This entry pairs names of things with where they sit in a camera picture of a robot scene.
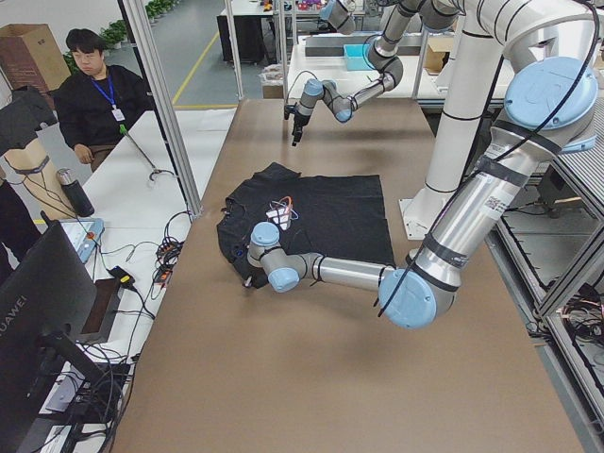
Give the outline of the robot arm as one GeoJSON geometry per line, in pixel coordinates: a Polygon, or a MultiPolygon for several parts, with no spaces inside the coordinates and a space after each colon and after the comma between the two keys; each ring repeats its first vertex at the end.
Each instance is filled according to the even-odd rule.
{"type": "Polygon", "coordinates": [[[378,77],[348,96],[338,92],[333,80],[309,78],[300,99],[284,107],[284,118],[294,118],[293,146],[301,141],[303,128],[310,122],[318,102],[323,102],[338,122],[346,123],[367,101],[393,90],[401,82],[404,69],[397,49],[413,16],[420,17],[425,29],[440,32],[449,28],[460,13],[460,9],[449,1],[386,1],[384,5],[391,9],[385,25],[378,35],[367,39],[362,46],[363,59],[370,69],[378,72],[378,77]]]}
{"type": "Polygon", "coordinates": [[[410,329],[451,308],[471,256],[541,163],[595,145],[601,35],[591,1],[392,1],[366,51],[377,79],[349,96],[309,80],[287,108],[294,133],[318,102],[346,122],[395,88],[403,76],[398,45],[414,17],[430,32],[455,25],[458,47],[424,187],[402,211],[407,236],[419,242],[407,266],[290,255],[271,221],[254,226],[247,251],[277,292],[305,277],[377,289],[381,313],[410,329]]]}

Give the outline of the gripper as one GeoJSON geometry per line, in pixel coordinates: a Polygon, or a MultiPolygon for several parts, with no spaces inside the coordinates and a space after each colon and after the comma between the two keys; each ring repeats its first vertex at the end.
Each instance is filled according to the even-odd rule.
{"type": "Polygon", "coordinates": [[[294,129],[292,132],[293,147],[296,147],[300,142],[300,127],[304,127],[310,122],[311,115],[312,108],[304,106],[301,102],[286,104],[284,106],[284,119],[288,121],[291,116],[294,117],[294,129]]]}
{"type": "Polygon", "coordinates": [[[268,276],[262,268],[250,267],[243,276],[243,285],[245,288],[259,289],[268,284],[268,276]]]}

